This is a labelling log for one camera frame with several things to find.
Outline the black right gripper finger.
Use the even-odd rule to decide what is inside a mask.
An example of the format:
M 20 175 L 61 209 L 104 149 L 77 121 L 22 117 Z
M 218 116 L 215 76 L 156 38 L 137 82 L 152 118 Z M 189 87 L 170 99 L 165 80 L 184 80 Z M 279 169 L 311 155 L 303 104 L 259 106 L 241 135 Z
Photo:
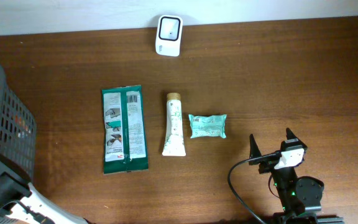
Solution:
M 295 136 L 290 128 L 286 128 L 286 142 L 297 142 L 299 139 Z
M 253 135 L 253 134 L 251 134 L 251 135 L 249 136 L 249 140 L 250 140 L 250 153 L 249 153 L 249 158 L 250 158 L 250 159 L 255 159 L 255 158 L 261 157 L 261 156 L 262 156 L 262 155 L 261 155 L 261 152 L 260 152 L 260 150 L 259 150 L 259 147 L 258 147 L 256 141 L 255 141 L 255 138 L 254 138 L 254 135 Z M 257 162 L 256 160 L 249 162 L 249 165 L 257 165 L 257 164 L 258 164 L 258 162 Z

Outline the mint green wipes packet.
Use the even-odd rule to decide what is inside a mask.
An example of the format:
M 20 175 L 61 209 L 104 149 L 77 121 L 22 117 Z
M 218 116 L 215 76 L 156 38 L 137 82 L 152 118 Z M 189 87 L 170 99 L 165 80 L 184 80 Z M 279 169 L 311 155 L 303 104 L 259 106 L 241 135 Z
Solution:
M 220 137 L 225 139 L 225 122 L 227 115 L 195 116 L 188 115 L 191 127 L 191 138 Z

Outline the white tube with cork cap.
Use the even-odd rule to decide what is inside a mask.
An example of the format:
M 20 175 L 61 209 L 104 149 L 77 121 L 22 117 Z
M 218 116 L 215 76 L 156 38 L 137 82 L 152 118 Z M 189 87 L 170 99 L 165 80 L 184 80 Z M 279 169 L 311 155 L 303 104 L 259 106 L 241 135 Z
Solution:
M 179 93 L 167 94 L 167 128 L 162 155 L 186 156 Z

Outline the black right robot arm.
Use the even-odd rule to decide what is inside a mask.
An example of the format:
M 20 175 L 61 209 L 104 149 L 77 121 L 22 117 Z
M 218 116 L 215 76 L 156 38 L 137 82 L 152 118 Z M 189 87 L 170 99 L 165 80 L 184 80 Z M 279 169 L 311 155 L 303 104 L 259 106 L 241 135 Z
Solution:
M 250 139 L 250 165 L 258 165 L 259 173 L 269 173 L 278 193 L 282 212 L 274 213 L 269 223 L 343 223 L 342 217 L 318 217 L 322 210 L 324 183 L 310 176 L 297 176 L 295 168 L 304 161 L 308 146 L 286 129 L 286 140 L 280 149 L 262 155 L 253 135 Z

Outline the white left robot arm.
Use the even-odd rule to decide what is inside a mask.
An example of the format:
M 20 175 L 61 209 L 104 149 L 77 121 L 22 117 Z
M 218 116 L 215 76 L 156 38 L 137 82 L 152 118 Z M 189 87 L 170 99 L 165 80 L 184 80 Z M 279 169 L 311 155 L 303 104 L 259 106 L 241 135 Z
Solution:
M 30 177 L 17 164 L 0 154 L 0 218 L 25 223 L 84 223 L 38 192 Z

